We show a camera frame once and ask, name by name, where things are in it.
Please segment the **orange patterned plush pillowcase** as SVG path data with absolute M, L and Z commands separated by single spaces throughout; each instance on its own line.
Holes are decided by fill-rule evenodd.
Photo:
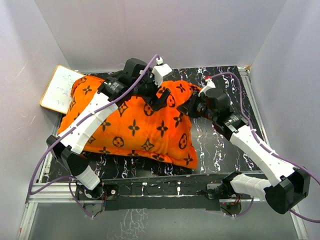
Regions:
M 157 95 L 170 90 L 167 107 L 153 111 L 141 97 L 132 97 L 113 112 L 93 133 L 84 151 L 130 157 L 147 157 L 196 169 L 190 118 L 177 110 L 193 92 L 201 90 L 184 80 L 165 81 Z

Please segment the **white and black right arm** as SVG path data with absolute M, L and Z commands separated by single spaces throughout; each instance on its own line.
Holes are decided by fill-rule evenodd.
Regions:
M 266 201 L 275 212 L 285 214 L 308 196 L 310 175 L 277 158 L 263 140 L 254 137 L 249 122 L 232 110 L 224 90 L 211 88 L 194 92 L 177 110 L 191 118 L 203 117 L 212 121 L 214 129 L 240 148 L 264 173 L 264 179 L 241 172 L 231 173 L 222 180 L 226 197 L 250 195 Z

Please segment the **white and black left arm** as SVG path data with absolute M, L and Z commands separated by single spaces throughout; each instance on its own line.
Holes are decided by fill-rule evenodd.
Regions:
M 46 140 L 52 156 L 86 188 L 86 194 L 93 200 L 103 195 L 104 188 L 81 153 L 94 132 L 131 97 L 141 97 L 153 111 L 167 105 L 170 91 L 165 90 L 160 97 L 157 92 L 172 69 L 158 55 L 151 63 L 155 66 L 136 58 L 128 59 L 123 70 L 110 74 L 99 85 L 89 104 L 62 133 Z

